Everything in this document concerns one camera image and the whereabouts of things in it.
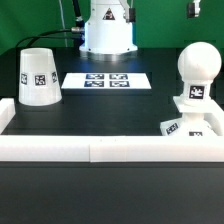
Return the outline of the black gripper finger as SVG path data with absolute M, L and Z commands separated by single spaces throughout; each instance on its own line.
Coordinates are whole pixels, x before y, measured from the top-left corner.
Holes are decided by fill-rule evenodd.
M 200 1 L 192 0 L 187 4 L 186 13 L 188 18 L 197 18 L 200 15 Z

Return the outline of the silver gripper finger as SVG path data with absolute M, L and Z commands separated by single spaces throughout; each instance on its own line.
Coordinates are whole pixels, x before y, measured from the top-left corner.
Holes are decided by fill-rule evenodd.
M 133 1 L 131 4 L 128 4 L 127 0 L 119 0 L 121 6 L 125 10 L 124 18 L 127 23 L 133 23 L 136 21 L 136 11 L 135 8 L 133 7 Z

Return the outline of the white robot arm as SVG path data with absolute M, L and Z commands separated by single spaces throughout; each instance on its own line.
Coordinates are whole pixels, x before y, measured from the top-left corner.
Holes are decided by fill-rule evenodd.
M 133 43 L 135 9 L 127 0 L 91 0 L 80 56 L 97 61 L 121 61 L 137 55 Z

